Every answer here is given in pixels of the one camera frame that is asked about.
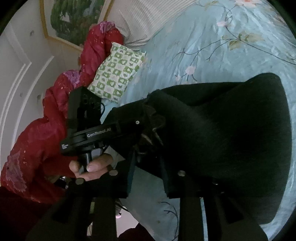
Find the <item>person left hand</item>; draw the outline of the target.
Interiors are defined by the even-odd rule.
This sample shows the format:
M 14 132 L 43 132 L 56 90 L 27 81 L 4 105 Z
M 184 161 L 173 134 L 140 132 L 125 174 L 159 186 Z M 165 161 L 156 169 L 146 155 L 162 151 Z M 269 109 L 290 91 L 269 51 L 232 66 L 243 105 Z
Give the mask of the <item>person left hand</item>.
M 103 154 L 87 165 L 87 172 L 79 172 L 80 165 L 77 161 L 71 161 L 69 168 L 74 173 L 76 178 L 83 178 L 85 181 L 92 181 L 99 179 L 102 175 L 108 173 L 111 170 L 112 162 L 113 158 L 110 154 Z

